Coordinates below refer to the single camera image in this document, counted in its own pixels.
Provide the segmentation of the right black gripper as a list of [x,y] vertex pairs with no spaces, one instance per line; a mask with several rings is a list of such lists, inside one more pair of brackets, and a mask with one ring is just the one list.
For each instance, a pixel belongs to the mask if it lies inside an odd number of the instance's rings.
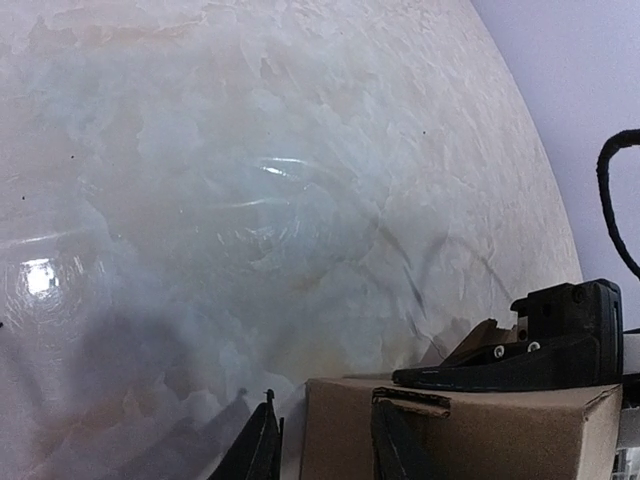
[[434,391],[547,391],[622,380],[623,318],[616,283],[559,284],[529,293],[510,310],[517,316],[518,339],[541,342],[537,349],[518,343],[483,347],[455,366],[396,370],[393,383]]

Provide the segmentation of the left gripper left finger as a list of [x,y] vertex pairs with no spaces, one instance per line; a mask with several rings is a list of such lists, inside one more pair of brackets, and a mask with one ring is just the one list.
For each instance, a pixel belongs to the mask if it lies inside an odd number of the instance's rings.
[[268,389],[209,480],[280,478],[284,418],[277,416],[274,399],[274,391]]

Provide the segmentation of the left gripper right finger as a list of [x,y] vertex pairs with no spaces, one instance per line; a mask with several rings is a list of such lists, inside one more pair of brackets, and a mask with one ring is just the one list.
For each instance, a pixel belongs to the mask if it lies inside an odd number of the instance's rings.
[[375,479],[440,478],[434,462],[391,401],[372,404],[371,436]]

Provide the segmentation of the brown cardboard paper box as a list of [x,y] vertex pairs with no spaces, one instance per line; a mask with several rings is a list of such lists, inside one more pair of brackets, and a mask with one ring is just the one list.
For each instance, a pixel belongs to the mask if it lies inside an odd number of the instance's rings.
[[[525,344],[494,320],[476,326],[440,365],[483,347]],[[300,475],[375,479],[372,404],[402,413],[439,479],[606,479],[614,466],[622,380],[547,391],[434,391],[390,379],[312,379]]]

